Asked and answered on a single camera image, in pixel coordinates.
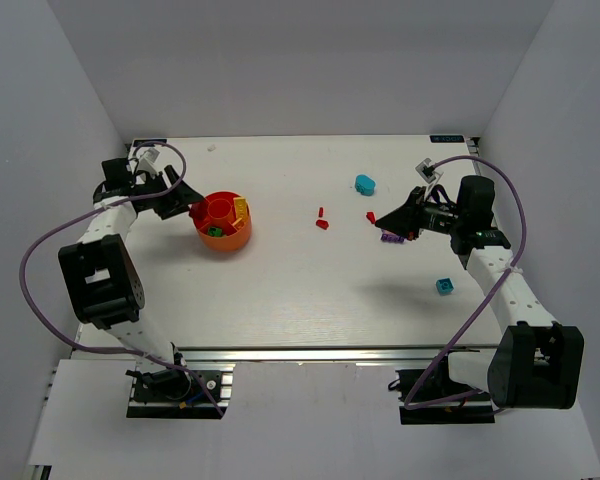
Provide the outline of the cyan rounded lego brick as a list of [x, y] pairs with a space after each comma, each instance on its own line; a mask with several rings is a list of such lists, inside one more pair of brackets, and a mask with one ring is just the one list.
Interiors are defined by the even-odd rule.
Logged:
[[373, 196], [376, 189], [376, 182], [365, 174], [359, 174], [355, 178], [354, 188], [363, 196]]

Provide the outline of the long yellow lego plate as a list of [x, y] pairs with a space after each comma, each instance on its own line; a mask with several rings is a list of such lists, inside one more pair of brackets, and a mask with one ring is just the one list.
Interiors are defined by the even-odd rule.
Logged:
[[235, 220], [237, 218], [243, 218], [245, 220], [245, 224], [249, 219], [249, 207], [247, 200], [244, 197], [234, 197], [234, 212], [235, 212]]

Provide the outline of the blue square lego brick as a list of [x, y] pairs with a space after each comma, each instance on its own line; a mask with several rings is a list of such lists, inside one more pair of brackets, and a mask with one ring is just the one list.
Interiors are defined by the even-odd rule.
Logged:
[[439, 295], [449, 295], [454, 291], [454, 285], [450, 278], [438, 279], [435, 283]]

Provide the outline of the red rounded lego brick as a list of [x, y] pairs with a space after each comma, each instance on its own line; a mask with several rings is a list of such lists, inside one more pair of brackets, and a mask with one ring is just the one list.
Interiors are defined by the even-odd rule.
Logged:
[[202, 221], [206, 217], [206, 202], [201, 201], [192, 204], [188, 215], [193, 221]]

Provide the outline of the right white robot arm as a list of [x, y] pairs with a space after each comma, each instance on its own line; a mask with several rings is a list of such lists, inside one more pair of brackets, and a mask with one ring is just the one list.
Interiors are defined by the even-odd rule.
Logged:
[[546, 310], [516, 268], [510, 242], [493, 224], [494, 199], [492, 180], [465, 176], [455, 201], [439, 185], [416, 187], [375, 225], [408, 241], [424, 230], [448, 235], [500, 326], [496, 348], [452, 349], [436, 373], [488, 394], [499, 408], [569, 409], [577, 396], [584, 337]]

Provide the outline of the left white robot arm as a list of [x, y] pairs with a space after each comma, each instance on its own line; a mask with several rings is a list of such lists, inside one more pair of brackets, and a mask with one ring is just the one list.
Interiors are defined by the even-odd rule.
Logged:
[[125, 240], [138, 215], [154, 212], [166, 220], [186, 213], [203, 196], [178, 180], [173, 166], [159, 171], [153, 160], [133, 168], [124, 158], [102, 163], [105, 180], [93, 194], [96, 211], [79, 240], [60, 249], [58, 259], [78, 320], [137, 351], [143, 370], [154, 372], [176, 361], [176, 348], [157, 323], [142, 313], [145, 292]]

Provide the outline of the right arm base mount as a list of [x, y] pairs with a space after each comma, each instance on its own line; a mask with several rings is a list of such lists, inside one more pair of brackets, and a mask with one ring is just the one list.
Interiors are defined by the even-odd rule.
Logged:
[[[389, 392], [397, 393], [400, 424], [403, 426], [472, 425], [494, 424], [495, 409], [486, 393], [463, 397], [451, 402], [441, 402], [428, 407], [407, 410], [404, 406], [407, 394], [416, 383], [423, 369], [397, 370], [396, 377], [387, 385]], [[433, 373], [415, 394], [412, 402], [422, 403], [448, 396], [470, 392], [467, 385], [449, 379], [447, 373]]]

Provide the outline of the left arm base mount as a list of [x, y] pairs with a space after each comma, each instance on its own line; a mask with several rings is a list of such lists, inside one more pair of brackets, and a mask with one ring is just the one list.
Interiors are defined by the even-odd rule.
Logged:
[[222, 370], [198, 370], [194, 375], [127, 370], [125, 375], [132, 378], [128, 418], [219, 420], [231, 395], [232, 374]]

